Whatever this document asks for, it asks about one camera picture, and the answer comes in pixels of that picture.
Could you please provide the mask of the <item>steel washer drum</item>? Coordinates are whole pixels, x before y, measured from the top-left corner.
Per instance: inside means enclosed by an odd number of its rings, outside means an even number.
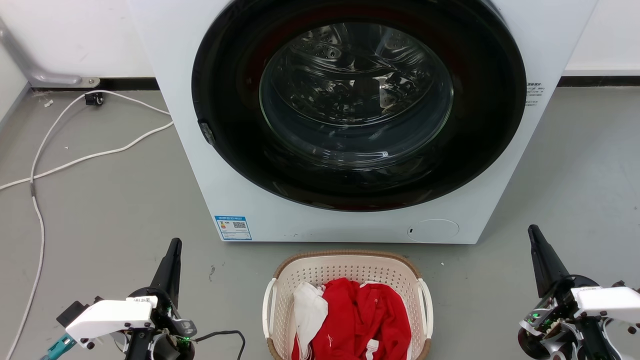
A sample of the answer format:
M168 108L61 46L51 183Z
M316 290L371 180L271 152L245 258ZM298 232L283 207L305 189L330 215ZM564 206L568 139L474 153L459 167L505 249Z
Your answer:
M422 40L379 23L342 22L279 48L259 101L270 132L297 157L365 171L421 152L450 118L454 87Z

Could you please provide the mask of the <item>red garment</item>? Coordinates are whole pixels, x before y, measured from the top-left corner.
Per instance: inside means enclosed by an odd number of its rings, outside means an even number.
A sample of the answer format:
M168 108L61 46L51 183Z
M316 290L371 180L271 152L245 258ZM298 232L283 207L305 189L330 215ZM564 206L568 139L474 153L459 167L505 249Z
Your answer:
M328 313L311 342L311 360L410 360L412 331L396 290L347 278L322 286Z

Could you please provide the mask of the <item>black round washer door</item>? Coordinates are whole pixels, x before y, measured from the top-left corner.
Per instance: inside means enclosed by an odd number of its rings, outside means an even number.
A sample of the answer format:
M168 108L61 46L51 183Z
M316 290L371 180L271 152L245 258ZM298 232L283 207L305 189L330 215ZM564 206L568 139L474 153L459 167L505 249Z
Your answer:
M414 157L348 170L307 162L271 132L259 87L283 45L314 28L373 23L423 41L454 87L446 125ZM193 64L192 101L215 150L256 186L309 207L379 212L441 198L505 151L526 107L526 69L489 0L233 0L208 28Z

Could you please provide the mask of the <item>white front-load washing machine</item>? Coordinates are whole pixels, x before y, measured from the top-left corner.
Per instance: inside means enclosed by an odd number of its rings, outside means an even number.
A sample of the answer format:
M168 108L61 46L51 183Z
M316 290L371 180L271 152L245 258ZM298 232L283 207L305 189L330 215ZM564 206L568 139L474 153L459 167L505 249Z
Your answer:
M253 242L418 243L407 235L410 226L446 219L459 226L450 244L480 239L598 1L489 0L525 64L525 111L512 141L491 166L455 191L406 208L350 212L270 193L234 170L203 137L192 95L195 57L213 21L233 0L127 0L214 222L215 215L246 217Z

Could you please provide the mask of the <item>teal connector plug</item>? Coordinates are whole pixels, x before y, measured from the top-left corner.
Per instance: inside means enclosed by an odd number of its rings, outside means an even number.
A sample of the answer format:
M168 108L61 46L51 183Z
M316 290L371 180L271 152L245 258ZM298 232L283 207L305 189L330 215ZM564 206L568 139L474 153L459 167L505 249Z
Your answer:
M65 353L70 351L77 344L76 340L65 333L46 350L39 360L59 360Z

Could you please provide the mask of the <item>white garment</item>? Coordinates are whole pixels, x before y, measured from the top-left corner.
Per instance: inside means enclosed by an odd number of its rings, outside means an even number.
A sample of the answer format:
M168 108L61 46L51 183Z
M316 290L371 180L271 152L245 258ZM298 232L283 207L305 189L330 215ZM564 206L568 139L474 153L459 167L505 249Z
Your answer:
M329 304L323 298L324 287L302 281L295 288L293 313L295 325L292 360L312 360L312 342L329 314Z

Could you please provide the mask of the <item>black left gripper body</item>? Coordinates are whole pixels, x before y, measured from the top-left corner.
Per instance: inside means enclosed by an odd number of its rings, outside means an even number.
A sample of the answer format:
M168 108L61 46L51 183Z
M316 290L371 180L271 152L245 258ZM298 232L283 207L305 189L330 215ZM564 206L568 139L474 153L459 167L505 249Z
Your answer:
M125 360L194 360L190 337L197 333L192 320L182 318L175 305L176 294L159 287L144 287L127 301L151 304L150 319L144 325L127 326Z

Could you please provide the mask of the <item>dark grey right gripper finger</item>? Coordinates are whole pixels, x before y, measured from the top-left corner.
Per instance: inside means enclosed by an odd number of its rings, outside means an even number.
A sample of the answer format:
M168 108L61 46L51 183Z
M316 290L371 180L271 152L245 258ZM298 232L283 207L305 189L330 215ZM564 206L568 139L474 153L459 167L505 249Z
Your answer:
M570 273L538 225L528 226L528 237L537 294L542 299L558 282L568 278Z

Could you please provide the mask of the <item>grey wall pipe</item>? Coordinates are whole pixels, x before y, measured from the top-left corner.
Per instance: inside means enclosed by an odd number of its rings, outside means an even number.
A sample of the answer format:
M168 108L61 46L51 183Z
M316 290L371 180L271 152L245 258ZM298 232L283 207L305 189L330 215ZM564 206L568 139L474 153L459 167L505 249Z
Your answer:
M12 58L32 88L42 89L95 89L101 84L100 77L47 71L23 50L6 22L0 17L0 43Z

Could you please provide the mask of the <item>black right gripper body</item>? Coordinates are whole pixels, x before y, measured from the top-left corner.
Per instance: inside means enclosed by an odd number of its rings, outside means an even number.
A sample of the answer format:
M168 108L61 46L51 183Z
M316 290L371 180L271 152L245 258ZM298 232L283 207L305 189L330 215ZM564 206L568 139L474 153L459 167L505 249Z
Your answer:
M519 322L518 344L533 360L625 360L607 327L631 323L603 316L574 317L578 306L571 289L601 287L582 275L569 275Z

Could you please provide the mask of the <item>cream plastic laundry basket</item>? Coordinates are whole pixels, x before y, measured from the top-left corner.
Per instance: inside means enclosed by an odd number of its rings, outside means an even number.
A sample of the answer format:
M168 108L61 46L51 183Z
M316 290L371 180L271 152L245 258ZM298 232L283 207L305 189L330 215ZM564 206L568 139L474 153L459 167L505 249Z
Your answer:
M372 250L311 251L284 260L269 281L262 301L262 331L273 360L290 360L294 346L294 291L346 278L394 289L406 305L411 328L410 360L427 360L434 332L434 306L417 267L395 253Z

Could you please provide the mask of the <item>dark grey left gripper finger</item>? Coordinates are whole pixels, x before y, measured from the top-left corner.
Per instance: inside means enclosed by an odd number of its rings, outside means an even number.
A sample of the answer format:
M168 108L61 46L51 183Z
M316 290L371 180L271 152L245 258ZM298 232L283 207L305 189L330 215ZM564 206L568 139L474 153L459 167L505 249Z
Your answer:
M174 306L179 304L182 244L180 238L171 239L150 284L152 288L165 292Z

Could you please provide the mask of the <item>blue energy label sticker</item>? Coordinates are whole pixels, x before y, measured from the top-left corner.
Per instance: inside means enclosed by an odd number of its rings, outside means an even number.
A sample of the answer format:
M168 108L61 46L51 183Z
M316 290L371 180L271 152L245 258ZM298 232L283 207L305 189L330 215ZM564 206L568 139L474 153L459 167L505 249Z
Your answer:
M252 241L249 224L244 216L214 216L219 236L225 242Z

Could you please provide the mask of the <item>round white filter cover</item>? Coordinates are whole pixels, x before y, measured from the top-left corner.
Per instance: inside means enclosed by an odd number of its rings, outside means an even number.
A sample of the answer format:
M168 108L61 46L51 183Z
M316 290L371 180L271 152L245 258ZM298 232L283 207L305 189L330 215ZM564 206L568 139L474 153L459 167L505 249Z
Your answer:
M450 219L425 219L409 226L407 236L417 243L451 244L460 227Z

